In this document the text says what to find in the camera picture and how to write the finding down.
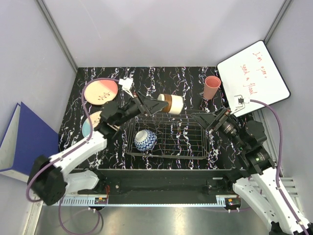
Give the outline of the cream and brown cup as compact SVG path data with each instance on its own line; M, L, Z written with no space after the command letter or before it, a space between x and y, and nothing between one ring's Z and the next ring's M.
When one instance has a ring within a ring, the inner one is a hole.
M157 99L168 102L168 105L161 110L162 112L179 115L183 109L182 96L173 94L160 94Z

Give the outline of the pink cup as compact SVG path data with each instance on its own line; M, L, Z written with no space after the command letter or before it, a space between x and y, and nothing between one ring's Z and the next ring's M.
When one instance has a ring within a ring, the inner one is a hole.
M204 81L203 97L212 99L221 85L221 80L216 76L208 76Z

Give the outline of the pink and cream plate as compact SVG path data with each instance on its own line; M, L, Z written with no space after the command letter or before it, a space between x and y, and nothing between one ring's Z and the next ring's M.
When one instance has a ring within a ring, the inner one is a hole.
M112 80L98 80L90 83L85 91L85 100L92 105L103 105L115 99L118 85Z

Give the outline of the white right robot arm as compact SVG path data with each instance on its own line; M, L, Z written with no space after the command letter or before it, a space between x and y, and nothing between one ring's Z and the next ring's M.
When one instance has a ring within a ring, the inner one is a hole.
M227 108L214 113L193 113L192 118L209 133L225 136L240 151L239 165L223 179L222 188L237 194L253 209L271 235L311 235L313 224L297 208L279 177L261 122L241 125Z

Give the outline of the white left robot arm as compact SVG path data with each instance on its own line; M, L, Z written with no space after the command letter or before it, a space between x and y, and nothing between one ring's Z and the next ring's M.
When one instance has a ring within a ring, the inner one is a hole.
M26 197L30 198L32 190L39 200L50 206L66 194L82 190L102 193L106 187L106 177L102 173L92 169L78 173L72 171L91 155L106 149L108 142L117 136L119 126L140 114L151 116L166 110L168 105L168 101L146 97L141 93L135 93L123 107L113 100L105 103L100 122L91 128L88 137L63 152L49 158L40 155L35 160L27 181Z

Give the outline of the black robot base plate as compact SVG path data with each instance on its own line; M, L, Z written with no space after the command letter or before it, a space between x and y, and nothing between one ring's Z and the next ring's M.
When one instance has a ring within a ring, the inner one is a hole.
M101 169L110 188L110 205L200 206L233 197L228 177L236 170Z

